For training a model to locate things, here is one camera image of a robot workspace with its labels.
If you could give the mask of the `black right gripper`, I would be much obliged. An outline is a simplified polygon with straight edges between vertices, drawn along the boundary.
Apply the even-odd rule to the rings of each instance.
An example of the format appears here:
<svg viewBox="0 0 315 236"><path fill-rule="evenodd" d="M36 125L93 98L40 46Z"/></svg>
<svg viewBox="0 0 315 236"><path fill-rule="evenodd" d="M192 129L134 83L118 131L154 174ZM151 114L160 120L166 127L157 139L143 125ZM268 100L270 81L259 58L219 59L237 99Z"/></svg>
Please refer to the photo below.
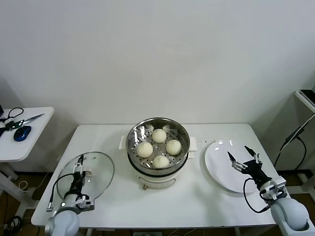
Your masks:
<svg viewBox="0 0 315 236"><path fill-rule="evenodd" d="M262 163L260 161L259 153L256 153L253 149L245 146L247 152L254 158L254 160L247 161L244 164L238 162L234 156L228 151L229 159L232 163L232 167L236 170L242 170L243 174L250 175L254 180L257 189L269 182L272 178L267 176L262 170Z"/></svg>

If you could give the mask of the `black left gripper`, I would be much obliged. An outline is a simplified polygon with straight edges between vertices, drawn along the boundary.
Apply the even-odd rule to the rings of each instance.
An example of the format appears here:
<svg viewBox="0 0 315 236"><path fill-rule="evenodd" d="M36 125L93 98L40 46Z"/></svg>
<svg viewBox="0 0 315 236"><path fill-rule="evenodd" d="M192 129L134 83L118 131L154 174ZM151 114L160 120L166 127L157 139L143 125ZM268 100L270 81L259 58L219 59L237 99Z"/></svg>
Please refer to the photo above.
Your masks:
<svg viewBox="0 0 315 236"><path fill-rule="evenodd" d="M84 161L84 155L81 154L76 161L74 168L73 168L73 181L70 186L70 194L77 194L80 195L83 185L85 183L85 175L86 172L83 172L83 161Z"/></svg>

